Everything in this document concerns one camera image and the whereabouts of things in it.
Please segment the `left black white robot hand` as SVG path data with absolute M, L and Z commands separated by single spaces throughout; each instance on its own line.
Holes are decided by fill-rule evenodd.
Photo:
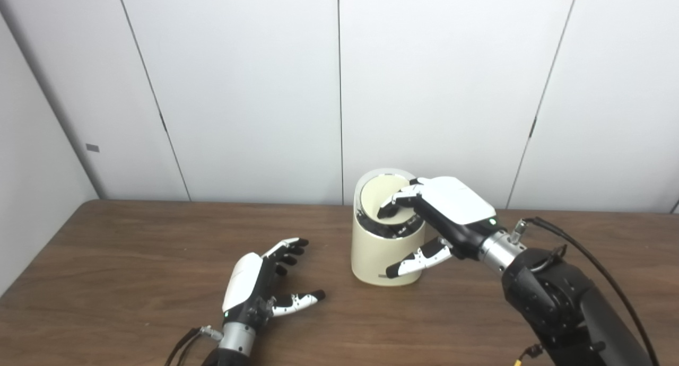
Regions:
M 270 318 L 291 315 L 326 298 L 323 290 L 311 293 L 274 293 L 276 277 L 286 276 L 309 241 L 295 237 L 279 241 L 264 254 L 249 252 L 237 262 L 223 303 L 223 324 L 238 323 L 259 330 Z

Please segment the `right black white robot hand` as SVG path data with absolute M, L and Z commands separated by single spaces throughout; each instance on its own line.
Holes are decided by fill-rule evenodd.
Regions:
M 395 216 L 401 207 L 412 208 L 439 235 L 386 267 L 389 279 L 431 268 L 451 257 L 479 262 L 483 243 L 502 229 L 494 221 L 494 207 L 455 177 L 413 178 L 384 200 L 377 216 Z

